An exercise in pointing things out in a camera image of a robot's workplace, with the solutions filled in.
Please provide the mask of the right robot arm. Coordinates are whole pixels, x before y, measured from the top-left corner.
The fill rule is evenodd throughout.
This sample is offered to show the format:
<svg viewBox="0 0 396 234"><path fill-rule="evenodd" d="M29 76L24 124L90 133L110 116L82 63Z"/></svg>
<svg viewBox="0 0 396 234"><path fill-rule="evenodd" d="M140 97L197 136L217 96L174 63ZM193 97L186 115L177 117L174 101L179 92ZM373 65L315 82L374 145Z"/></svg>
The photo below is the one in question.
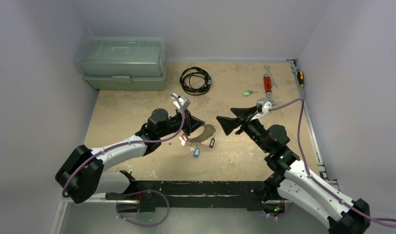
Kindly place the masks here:
<svg viewBox="0 0 396 234"><path fill-rule="evenodd" d="M256 107L232 108L235 118L217 116L226 135L246 133L267 154L264 158L273 174L265 181L266 200L284 198L301 207L331 234L362 234L370 221L369 204L353 200L315 174L288 146L290 138L282 125L266 129L255 116Z"/></svg>

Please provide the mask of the large metal keyring with keys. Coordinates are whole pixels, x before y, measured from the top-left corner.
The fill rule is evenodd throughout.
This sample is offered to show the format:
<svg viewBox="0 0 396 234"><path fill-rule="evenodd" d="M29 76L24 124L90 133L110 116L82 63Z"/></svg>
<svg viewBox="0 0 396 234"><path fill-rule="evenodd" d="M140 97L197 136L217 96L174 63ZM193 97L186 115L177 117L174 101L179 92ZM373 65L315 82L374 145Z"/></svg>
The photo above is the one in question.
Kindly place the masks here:
<svg viewBox="0 0 396 234"><path fill-rule="evenodd" d="M179 139L181 140L181 144L185 145L198 145L203 143L206 140L210 139L209 148L213 148L215 145L215 133L216 127L211 124L204 124L203 131L200 135L190 138L185 134L182 134Z"/></svg>

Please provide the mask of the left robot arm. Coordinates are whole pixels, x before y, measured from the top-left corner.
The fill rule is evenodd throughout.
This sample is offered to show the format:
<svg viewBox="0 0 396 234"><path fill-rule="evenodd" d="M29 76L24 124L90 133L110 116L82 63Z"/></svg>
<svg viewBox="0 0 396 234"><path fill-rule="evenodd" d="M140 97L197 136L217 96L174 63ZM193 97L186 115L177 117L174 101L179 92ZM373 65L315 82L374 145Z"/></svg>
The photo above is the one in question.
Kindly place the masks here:
<svg viewBox="0 0 396 234"><path fill-rule="evenodd" d="M94 194L117 193L124 199L136 195L135 179L126 171L103 175L111 167L155 151L162 142L180 132L189 136L205 124L188 110L177 111L169 117L165 109L155 109L148 121L133 136L121 142L89 149L77 146L55 175L62 187L62 196L79 204Z"/></svg>

